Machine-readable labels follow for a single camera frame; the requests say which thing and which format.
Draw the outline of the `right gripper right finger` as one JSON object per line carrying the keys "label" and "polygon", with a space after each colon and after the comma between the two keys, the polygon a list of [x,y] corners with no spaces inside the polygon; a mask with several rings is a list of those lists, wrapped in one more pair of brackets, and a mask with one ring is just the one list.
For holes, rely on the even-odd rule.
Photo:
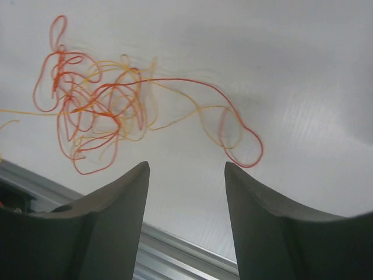
{"label": "right gripper right finger", "polygon": [[230,162],[224,178],[241,279],[372,278],[372,213],[310,208]]}

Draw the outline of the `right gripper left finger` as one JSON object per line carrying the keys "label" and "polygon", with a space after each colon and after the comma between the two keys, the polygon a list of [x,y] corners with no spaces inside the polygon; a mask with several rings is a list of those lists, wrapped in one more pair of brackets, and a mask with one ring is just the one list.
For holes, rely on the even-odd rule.
{"label": "right gripper left finger", "polygon": [[51,212],[1,206],[2,279],[132,279],[148,162]]}

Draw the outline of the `aluminium mounting rail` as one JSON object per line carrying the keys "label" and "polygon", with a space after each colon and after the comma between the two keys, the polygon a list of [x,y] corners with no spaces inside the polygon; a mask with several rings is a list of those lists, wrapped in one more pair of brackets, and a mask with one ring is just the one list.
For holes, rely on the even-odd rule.
{"label": "aluminium mounting rail", "polygon": [[[31,208],[51,211],[82,195],[11,162],[1,162],[1,180],[33,197]],[[238,279],[235,262],[143,224],[134,279]]]}

